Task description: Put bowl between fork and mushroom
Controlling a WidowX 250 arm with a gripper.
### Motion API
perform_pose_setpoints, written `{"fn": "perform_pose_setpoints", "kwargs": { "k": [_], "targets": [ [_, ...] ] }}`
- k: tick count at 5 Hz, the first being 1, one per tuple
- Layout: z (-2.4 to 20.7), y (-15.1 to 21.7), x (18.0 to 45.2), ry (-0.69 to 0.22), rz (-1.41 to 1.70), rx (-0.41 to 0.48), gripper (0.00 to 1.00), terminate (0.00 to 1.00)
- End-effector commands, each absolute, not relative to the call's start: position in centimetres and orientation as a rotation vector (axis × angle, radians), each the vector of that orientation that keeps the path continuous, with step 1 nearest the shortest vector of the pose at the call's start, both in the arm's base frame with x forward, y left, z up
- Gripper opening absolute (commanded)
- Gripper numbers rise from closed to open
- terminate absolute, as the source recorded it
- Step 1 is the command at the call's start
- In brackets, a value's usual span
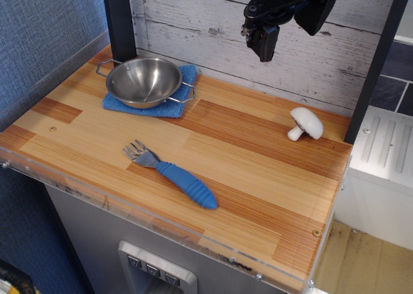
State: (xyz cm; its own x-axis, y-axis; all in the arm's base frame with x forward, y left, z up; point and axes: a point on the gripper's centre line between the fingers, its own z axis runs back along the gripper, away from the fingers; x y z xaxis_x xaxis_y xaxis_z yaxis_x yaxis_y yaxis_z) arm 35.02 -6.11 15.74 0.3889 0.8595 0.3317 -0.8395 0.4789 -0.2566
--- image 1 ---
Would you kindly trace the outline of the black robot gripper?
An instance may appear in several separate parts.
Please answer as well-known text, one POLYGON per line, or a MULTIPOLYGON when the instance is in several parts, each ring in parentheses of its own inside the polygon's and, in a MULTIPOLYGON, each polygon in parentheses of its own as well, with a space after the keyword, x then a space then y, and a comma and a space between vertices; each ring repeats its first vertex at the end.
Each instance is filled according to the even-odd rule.
POLYGON ((241 35, 261 62, 270 62, 279 35, 279 26, 293 16, 309 35, 316 35, 336 0, 250 0, 244 9, 241 35))

